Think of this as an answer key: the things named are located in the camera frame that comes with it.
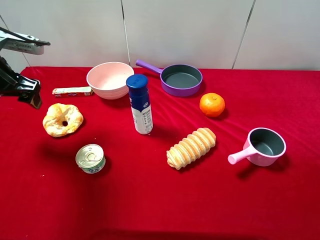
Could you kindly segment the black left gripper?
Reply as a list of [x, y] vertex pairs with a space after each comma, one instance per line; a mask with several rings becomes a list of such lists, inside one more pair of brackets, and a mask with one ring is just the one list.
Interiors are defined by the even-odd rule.
[[0, 57], [0, 94], [18, 97], [20, 102], [28, 102], [33, 108], [42, 105], [40, 97], [41, 83], [15, 72], [7, 61]]

